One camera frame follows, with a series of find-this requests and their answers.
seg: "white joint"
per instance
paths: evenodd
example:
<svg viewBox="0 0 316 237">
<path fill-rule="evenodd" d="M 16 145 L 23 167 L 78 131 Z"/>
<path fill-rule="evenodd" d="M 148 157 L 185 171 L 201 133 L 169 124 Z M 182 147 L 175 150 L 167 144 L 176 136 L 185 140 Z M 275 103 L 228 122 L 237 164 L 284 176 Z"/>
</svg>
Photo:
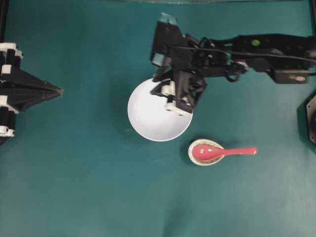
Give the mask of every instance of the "white joint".
<svg viewBox="0 0 316 237">
<path fill-rule="evenodd" d="M 192 106 L 192 105 L 189 103 L 189 100 L 188 100 L 187 97 L 182 97 L 182 100 L 183 100 L 184 102 L 186 102 L 186 105 Z"/>
<path fill-rule="evenodd" d="M 174 81 L 171 80 L 170 85 L 162 86 L 161 93 L 166 96 L 176 95 L 176 86 L 175 86 Z"/>
<path fill-rule="evenodd" d="M 16 43 L 0 43 L 0 51 L 7 53 L 8 49 L 13 49 L 15 51 L 15 56 L 23 58 L 23 53 L 18 50 Z"/>
<path fill-rule="evenodd" d="M 11 73 L 11 65 L 4 64 L 1 69 L 1 74 L 10 74 Z"/>
<path fill-rule="evenodd" d="M 6 134 L 8 133 L 9 128 L 7 126 L 0 126 L 0 136 L 6 137 Z"/>
<path fill-rule="evenodd" d="M 9 108 L 9 111 L 13 111 L 14 113 L 18 114 L 19 111 L 16 110 L 15 108 L 13 108 L 12 106 L 10 106 L 10 105 L 7 103 L 7 100 L 8 100 L 8 96 L 6 96 L 6 95 L 0 95 L 0 107 L 8 107 L 8 108 Z"/>
<path fill-rule="evenodd" d="M 15 135 L 14 129 L 9 129 L 9 131 L 6 133 L 6 137 L 14 137 L 14 135 Z"/>
<path fill-rule="evenodd" d="M 242 65 L 246 71 L 249 71 L 249 66 L 245 62 L 236 61 L 236 63 Z"/>
<path fill-rule="evenodd" d="M 179 108 L 177 108 L 175 101 L 172 101 L 170 103 L 166 103 L 165 106 L 164 106 L 164 109 L 167 110 L 167 111 L 170 111 L 170 112 L 175 112 L 179 116 L 183 116 L 183 115 L 188 113 L 188 112 L 186 112 L 184 110 L 180 110 Z"/>
</svg>

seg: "white plastic part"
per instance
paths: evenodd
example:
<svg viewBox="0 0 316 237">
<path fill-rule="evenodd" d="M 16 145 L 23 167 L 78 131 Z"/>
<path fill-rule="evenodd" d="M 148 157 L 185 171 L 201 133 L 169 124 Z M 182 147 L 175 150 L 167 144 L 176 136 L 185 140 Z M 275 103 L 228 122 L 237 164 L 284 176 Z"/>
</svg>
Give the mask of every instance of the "white plastic part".
<svg viewBox="0 0 316 237">
<path fill-rule="evenodd" d="M 220 156 L 218 158 L 209 159 L 209 160 L 198 160 L 198 159 L 195 159 L 194 156 L 193 156 L 193 149 L 194 149 L 194 147 L 196 147 L 198 145 L 203 145 L 203 144 L 214 146 L 214 147 L 217 147 L 217 148 L 220 148 L 220 149 L 224 149 L 221 145 L 219 145 L 218 143 L 216 143 L 216 142 L 214 142 L 212 140 L 208 140 L 208 139 L 195 140 L 194 142 L 191 143 L 191 145 L 189 146 L 189 149 L 188 149 L 189 158 L 194 164 L 202 165 L 202 166 L 212 165 L 212 164 L 216 164 L 222 158 L 224 158 L 224 156 Z"/>
<path fill-rule="evenodd" d="M 0 107 L 8 107 L 9 111 L 16 114 L 19 112 L 7 103 L 8 96 L 0 95 Z M 7 126 L 0 126 L 0 137 L 14 137 L 15 130 L 9 129 Z"/>
<path fill-rule="evenodd" d="M 4 64 L 1 68 L 1 74 L 10 74 L 12 66 L 9 64 Z"/>
<path fill-rule="evenodd" d="M 164 142 L 180 136 L 190 125 L 193 114 L 178 116 L 164 109 L 166 98 L 150 91 L 158 83 L 146 80 L 129 97 L 127 113 L 133 128 L 143 137 Z"/>
<path fill-rule="evenodd" d="M 175 86 L 175 83 L 174 81 L 170 81 L 170 85 L 164 85 L 162 88 L 161 88 L 161 93 L 163 95 L 176 95 L 176 86 Z"/>
<path fill-rule="evenodd" d="M 179 108 L 177 108 L 175 101 L 172 101 L 170 103 L 166 103 L 164 106 L 164 109 L 169 111 L 169 112 L 175 112 L 179 116 L 184 116 L 184 115 L 188 114 L 188 112 L 186 112 L 184 110 L 180 110 Z"/>
<path fill-rule="evenodd" d="M 19 111 L 16 110 L 15 108 L 13 108 L 12 106 L 10 106 L 10 105 L 7 103 L 7 99 L 8 99 L 8 96 L 6 96 L 6 95 L 0 95 L 0 107 L 8 107 L 8 108 L 9 108 L 9 111 L 14 111 L 16 114 L 18 114 Z"/>
<path fill-rule="evenodd" d="M 7 134 L 6 134 L 6 137 L 14 137 L 14 135 L 15 135 L 15 130 L 9 129 Z"/>
<path fill-rule="evenodd" d="M 0 137 L 6 137 L 9 128 L 7 126 L 0 126 Z"/>
<path fill-rule="evenodd" d="M 15 56 L 23 58 L 23 53 L 21 50 L 18 50 L 16 43 L 0 43 L 0 51 L 7 53 L 8 49 L 13 49 Z"/>
</svg>

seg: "black cable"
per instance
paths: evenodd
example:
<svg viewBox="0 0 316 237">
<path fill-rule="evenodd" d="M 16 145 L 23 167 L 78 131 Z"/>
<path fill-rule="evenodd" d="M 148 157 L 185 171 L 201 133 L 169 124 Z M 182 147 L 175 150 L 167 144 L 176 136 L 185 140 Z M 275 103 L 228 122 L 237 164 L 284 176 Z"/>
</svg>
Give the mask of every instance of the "black cable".
<svg viewBox="0 0 316 237">
<path fill-rule="evenodd" d="M 278 55 L 278 54 L 269 54 L 269 53 L 236 52 L 236 51 L 222 50 L 222 49 L 217 49 L 217 48 L 192 48 L 192 47 L 180 47 L 180 46 L 171 46 L 170 48 L 177 48 L 177 49 L 183 49 L 183 50 L 212 51 L 212 52 L 230 53 L 230 54 L 235 54 L 235 55 L 253 56 L 253 57 L 274 57 L 274 58 L 288 58 L 288 59 L 290 58 L 290 59 L 297 59 L 297 60 L 307 61 L 307 62 L 311 62 L 311 63 L 316 64 L 316 60 L 314 60 L 314 59 L 297 57 L 297 56 L 289 56 L 289 55 Z"/>
<path fill-rule="evenodd" d="M 203 38 L 199 41 L 199 43 L 198 43 L 199 47 L 202 46 L 202 43 L 203 43 L 204 40 L 208 40 L 208 38 L 203 37 Z"/>
</svg>

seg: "white bowl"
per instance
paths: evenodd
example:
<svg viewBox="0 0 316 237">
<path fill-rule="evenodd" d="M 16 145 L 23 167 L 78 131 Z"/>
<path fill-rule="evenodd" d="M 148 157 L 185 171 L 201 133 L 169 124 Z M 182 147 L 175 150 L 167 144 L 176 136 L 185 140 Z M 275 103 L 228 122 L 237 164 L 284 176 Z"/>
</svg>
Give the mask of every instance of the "white bowl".
<svg viewBox="0 0 316 237">
<path fill-rule="evenodd" d="M 167 99 L 150 94 L 157 85 L 152 79 L 138 85 L 129 97 L 127 113 L 136 132 L 149 140 L 165 142 L 180 136 L 190 125 L 193 114 L 179 116 L 166 111 Z"/>
</svg>

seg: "spoon handle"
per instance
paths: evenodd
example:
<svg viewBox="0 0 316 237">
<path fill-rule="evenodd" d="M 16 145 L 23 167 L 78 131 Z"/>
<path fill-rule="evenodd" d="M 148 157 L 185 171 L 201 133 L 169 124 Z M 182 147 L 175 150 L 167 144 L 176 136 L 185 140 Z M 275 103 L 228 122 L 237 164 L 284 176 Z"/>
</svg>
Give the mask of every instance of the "spoon handle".
<svg viewBox="0 0 316 237">
<path fill-rule="evenodd" d="M 223 155 L 255 155 L 258 150 L 256 147 L 234 148 L 223 150 Z"/>
</svg>

